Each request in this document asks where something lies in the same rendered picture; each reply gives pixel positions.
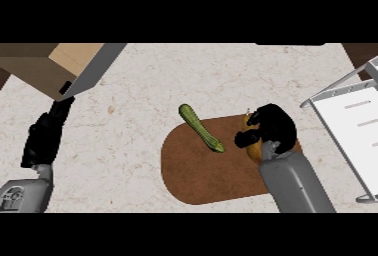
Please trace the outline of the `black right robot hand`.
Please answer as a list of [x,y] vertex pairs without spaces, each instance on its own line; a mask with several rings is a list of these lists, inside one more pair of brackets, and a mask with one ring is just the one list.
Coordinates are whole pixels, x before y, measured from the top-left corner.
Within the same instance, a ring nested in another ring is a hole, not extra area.
[[247,119],[248,131],[238,132],[235,145],[245,148],[259,141],[278,142],[276,154],[290,151],[296,145],[297,128],[293,118],[276,104],[268,104],[257,108]]

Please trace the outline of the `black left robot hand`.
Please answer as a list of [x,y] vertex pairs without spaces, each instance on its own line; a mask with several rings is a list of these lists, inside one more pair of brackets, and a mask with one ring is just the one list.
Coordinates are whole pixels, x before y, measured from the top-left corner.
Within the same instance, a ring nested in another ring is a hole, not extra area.
[[22,168],[53,163],[61,145],[62,128],[74,100],[76,98],[70,97],[64,101],[55,101],[51,111],[42,114],[30,126],[21,161]]

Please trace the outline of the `yellow-brown pear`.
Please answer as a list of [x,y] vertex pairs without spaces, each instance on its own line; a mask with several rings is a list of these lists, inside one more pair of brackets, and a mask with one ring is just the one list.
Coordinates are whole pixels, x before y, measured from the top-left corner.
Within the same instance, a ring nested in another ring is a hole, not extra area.
[[[248,125],[247,122],[250,120],[251,113],[247,113],[242,119],[242,131],[256,130],[259,125]],[[260,165],[263,162],[263,141],[259,140],[254,144],[247,147],[247,154],[253,162]]]

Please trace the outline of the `brown wooden cutting board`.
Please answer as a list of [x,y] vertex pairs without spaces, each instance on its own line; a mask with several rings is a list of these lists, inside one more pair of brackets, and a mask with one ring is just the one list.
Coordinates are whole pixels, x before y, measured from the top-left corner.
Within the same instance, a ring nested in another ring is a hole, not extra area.
[[242,116],[206,119],[203,124],[226,152],[211,151],[186,123],[172,130],[161,149],[161,175],[172,195],[200,205],[266,194],[259,165],[234,143]]

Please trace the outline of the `green cucumber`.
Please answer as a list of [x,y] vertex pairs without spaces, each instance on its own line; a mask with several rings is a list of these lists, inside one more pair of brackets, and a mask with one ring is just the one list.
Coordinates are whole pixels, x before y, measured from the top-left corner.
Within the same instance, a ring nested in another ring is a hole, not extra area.
[[217,153],[225,153],[226,149],[220,140],[211,135],[206,126],[201,123],[198,115],[188,104],[182,104],[179,106],[179,115],[182,116],[183,120],[186,121],[188,125],[197,132],[198,136],[201,137],[207,147]]

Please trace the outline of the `open wooden cabinet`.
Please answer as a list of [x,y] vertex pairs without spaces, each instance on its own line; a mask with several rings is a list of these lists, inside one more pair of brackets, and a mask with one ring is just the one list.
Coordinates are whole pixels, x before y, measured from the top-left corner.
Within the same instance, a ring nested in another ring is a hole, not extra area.
[[102,43],[0,43],[0,68],[52,99],[83,73]]

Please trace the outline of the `grey cabinet door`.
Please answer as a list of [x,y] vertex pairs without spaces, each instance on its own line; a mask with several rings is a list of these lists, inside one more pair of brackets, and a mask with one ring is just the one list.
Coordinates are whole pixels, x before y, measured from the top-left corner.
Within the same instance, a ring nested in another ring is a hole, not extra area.
[[95,87],[121,51],[124,50],[124,47],[126,43],[104,44],[82,74],[62,94],[62,99],[68,99],[71,96],[76,96]]

